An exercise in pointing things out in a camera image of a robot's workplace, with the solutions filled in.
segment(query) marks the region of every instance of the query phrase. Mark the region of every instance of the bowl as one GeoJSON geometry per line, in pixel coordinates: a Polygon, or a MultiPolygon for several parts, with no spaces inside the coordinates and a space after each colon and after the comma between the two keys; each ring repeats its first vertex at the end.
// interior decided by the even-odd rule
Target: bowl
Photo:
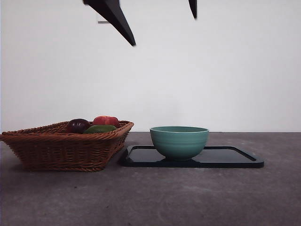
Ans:
{"type": "Polygon", "coordinates": [[[150,128],[156,150],[167,160],[184,161],[201,153],[209,130],[188,126],[160,126],[150,128]]]}

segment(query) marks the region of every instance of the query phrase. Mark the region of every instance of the white backdrop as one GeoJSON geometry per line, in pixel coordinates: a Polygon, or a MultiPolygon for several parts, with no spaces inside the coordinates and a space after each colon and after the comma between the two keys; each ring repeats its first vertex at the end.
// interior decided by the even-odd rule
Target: white backdrop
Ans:
{"type": "Polygon", "coordinates": [[[1,1],[1,130],[113,115],[301,132],[301,1],[120,0],[136,47],[82,0],[1,1]]]}

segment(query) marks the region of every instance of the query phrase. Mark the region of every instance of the wicker basket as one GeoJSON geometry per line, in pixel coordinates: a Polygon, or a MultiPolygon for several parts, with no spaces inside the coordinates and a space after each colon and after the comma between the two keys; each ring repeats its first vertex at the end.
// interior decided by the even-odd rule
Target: wicker basket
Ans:
{"type": "Polygon", "coordinates": [[[32,129],[3,132],[4,141],[26,170],[103,170],[110,158],[124,146],[134,125],[119,121],[120,127],[107,133],[67,133],[67,121],[32,129]]]}

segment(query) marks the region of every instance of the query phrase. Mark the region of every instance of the black tray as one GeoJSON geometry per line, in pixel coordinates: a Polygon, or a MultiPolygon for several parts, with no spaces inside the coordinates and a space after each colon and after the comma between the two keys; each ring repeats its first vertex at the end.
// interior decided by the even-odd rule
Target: black tray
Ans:
{"type": "Polygon", "coordinates": [[[192,168],[261,168],[264,161],[232,146],[205,146],[197,156],[186,161],[169,161],[154,146],[130,146],[122,154],[120,164],[130,167],[192,168]]]}

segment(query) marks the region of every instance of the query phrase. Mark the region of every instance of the tray rim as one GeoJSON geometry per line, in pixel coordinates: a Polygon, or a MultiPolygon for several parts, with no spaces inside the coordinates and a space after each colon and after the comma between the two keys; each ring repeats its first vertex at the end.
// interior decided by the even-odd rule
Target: tray rim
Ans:
{"type": "Polygon", "coordinates": [[[125,167],[175,167],[175,168],[262,168],[264,167],[264,160],[254,154],[250,154],[234,146],[220,145],[220,146],[205,146],[204,150],[210,149],[227,149],[238,152],[244,157],[250,159],[252,162],[198,162],[197,166],[188,166],[186,161],[171,161],[171,166],[155,165],[156,162],[130,162],[129,155],[135,149],[156,149],[153,145],[131,145],[126,148],[119,159],[119,163],[125,167]]]}

